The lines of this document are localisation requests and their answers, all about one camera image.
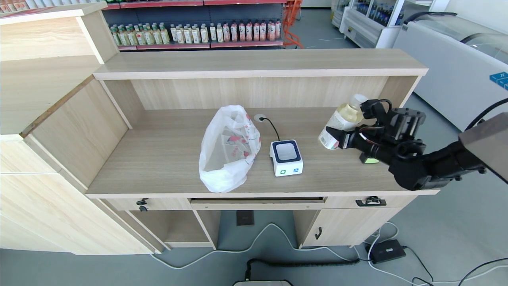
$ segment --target checkout counter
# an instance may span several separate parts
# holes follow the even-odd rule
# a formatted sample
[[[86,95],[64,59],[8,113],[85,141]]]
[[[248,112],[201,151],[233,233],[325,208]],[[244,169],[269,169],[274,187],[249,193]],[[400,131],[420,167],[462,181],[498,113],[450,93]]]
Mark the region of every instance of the checkout counter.
[[[330,151],[317,138],[352,94],[404,105],[427,68],[403,51],[119,53],[105,38],[105,3],[83,5],[18,16],[16,23],[0,19],[2,48],[9,43],[5,27],[35,21],[48,32],[34,37],[53,36],[30,43],[57,48],[67,32],[51,23],[67,22],[76,23],[76,43],[90,48],[24,59],[12,50],[2,61],[1,247],[75,254],[216,249],[221,210],[293,210],[299,247],[357,245],[419,195],[439,192],[405,190],[388,166],[363,165],[359,151]],[[95,21],[77,19],[89,15]],[[217,109],[229,104],[265,114],[281,137],[295,139],[303,174],[274,176],[268,153],[276,136],[255,123],[262,148],[247,181],[228,193],[209,192],[198,173],[201,140]],[[356,202],[373,196],[386,205]]]

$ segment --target display fridge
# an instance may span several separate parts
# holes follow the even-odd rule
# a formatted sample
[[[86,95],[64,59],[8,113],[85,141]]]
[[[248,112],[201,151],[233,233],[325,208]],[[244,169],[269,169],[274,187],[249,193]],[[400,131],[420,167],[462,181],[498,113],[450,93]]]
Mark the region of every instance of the display fridge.
[[[339,30],[362,48],[391,48],[405,17],[444,11],[449,0],[351,0],[340,13]]]
[[[455,13],[417,14],[405,21],[394,48],[429,68],[415,93],[460,130],[508,97],[508,35]]]

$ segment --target blue sign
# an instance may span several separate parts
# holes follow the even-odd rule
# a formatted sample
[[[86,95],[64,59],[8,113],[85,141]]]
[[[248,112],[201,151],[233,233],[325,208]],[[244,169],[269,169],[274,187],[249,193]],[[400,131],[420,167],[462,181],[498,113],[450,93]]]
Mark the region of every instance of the blue sign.
[[[490,80],[508,91],[508,72],[500,72],[490,75]]]

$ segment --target robotic arm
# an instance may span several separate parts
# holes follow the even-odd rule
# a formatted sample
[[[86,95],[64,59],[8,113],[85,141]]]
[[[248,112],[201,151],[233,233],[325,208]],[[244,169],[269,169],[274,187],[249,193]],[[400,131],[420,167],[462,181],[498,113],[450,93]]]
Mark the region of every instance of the robotic arm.
[[[383,102],[388,102],[388,111]],[[358,149],[390,166],[388,171],[401,187],[441,188],[452,180],[460,181],[464,174],[473,171],[484,174],[487,169],[508,183],[508,152],[505,151],[508,112],[464,131],[457,141],[441,150],[424,155],[426,145],[415,139],[425,121],[423,112],[392,109],[386,99],[367,100],[360,108],[365,119],[376,119],[373,125],[362,125],[351,131],[326,127],[327,132],[339,141],[339,148]]]

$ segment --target drawer handle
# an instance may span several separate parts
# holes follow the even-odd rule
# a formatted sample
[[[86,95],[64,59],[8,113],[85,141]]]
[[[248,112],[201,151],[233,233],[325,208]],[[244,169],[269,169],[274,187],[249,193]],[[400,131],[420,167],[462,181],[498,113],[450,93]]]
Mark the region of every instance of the drawer handle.
[[[146,200],[147,200],[147,198],[142,198],[141,200],[136,202],[136,205],[139,206],[140,212],[147,212],[148,211],[148,208],[145,207],[145,205],[147,204]]]
[[[319,237],[321,236],[321,234],[323,233],[323,229],[321,227],[319,227],[318,230],[319,230],[319,233],[315,235],[316,236],[316,240],[318,240]]]
[[[380,199],[377,196],[370,196],[367,199],[365,199],[365,202],[362,202],[361,199],[357,199],[356,204],[359,207],[385,207],[386,200]]]

